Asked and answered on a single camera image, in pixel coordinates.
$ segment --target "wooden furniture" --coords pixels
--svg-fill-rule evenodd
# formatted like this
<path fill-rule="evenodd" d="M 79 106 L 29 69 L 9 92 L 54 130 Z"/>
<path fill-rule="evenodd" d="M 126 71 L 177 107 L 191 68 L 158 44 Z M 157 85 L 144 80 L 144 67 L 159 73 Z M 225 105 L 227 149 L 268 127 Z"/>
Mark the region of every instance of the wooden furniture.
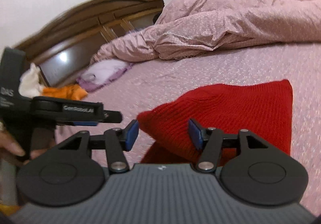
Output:
<path fill-rule="evenodd" d="M 153 24 L 163 0 L 91 0 L 47 24 L 15 48 L 41 68 L 47 86 L 74 83 L 101 45 Z"/>

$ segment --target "pink duvet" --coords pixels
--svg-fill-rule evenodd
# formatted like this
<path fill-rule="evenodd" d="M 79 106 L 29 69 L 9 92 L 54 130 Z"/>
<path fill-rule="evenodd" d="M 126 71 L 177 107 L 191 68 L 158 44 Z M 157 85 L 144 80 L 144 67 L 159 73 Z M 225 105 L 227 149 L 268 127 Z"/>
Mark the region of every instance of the pink duvet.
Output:
<path fill-rule="evenodd" d="M 92 63 L 182 59 L 216 49 L 321 41 L 321 0 L 173 0 L 156 25 L 102 45 Z"/>

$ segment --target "purple cloth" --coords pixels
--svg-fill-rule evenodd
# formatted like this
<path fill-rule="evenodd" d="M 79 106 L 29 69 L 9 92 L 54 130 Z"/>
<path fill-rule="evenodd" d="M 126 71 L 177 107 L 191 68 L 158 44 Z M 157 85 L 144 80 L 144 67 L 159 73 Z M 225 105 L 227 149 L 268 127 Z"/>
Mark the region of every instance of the purple cloth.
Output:
<path fill-rule="evenodd" d="M 109 85 L 132 68 L 132 64 L 120 60 L 100 61 L 77 78 L 78 84 L 87 92 Z"/>

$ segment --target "red knitted pillow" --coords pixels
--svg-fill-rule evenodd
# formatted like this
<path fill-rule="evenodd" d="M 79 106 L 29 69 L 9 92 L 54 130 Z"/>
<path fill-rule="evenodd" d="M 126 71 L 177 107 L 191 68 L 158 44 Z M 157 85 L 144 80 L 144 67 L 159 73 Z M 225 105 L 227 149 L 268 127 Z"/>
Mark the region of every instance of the red knitted pillow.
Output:
<path fill-rule="evenodd" d="M 249 129 L 290 154 L 292 101 L 288 80 L 253 86 L 215 84 L 191 90 L 176 101 L 138 115 L 140 128 L 157 143 L 143 162 L 156 163 L 156 157 L 169 157 L 170 153 L 173 160 L 182 157 L 182 161 L 196 162 L 199 153 L 187 133 L 190 118 L 226 133 Z"/>

